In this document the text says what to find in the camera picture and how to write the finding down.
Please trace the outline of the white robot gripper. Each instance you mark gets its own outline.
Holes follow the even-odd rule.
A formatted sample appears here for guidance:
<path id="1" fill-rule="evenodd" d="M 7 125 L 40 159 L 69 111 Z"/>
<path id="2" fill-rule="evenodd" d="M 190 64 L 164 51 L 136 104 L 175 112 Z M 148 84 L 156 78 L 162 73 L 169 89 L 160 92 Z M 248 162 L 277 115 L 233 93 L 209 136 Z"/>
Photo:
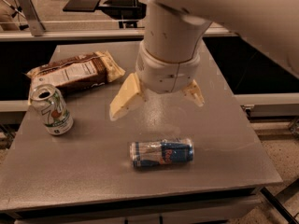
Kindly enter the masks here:
<path id="1" fill-rule="evenodd" d="M 183 63 L 160 61 L 147 52 L 145 42 L 142 41 L 136 59 L 136 73 L 131 73 L 125 79 L 119 92 L 110 103 L 110 119 L 120 119 L 147 101 L 142 85 L 156 93 L 181 90 L 187 100 L 199 107 L 203 106 L 204 97 L 197 82 L 193 80 L 199 62 L 199 53 Z"/>

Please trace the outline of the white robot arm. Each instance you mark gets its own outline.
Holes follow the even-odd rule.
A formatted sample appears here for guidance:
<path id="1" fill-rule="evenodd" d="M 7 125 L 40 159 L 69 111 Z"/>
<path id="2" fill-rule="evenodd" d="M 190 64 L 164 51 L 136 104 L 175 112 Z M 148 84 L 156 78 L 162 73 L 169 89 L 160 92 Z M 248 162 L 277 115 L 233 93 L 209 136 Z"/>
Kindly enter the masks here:
<path id="1" fill-rule="evenodd" d="M 213 22 L 299 77 L 299 0 L 149 0 L 135 71 L 111 102 L 110 118 L 119 119 L 143 105 L 146 90 L 182 91 L 203 105 L 194 76 L 200 63 L 198 46 Z"/>

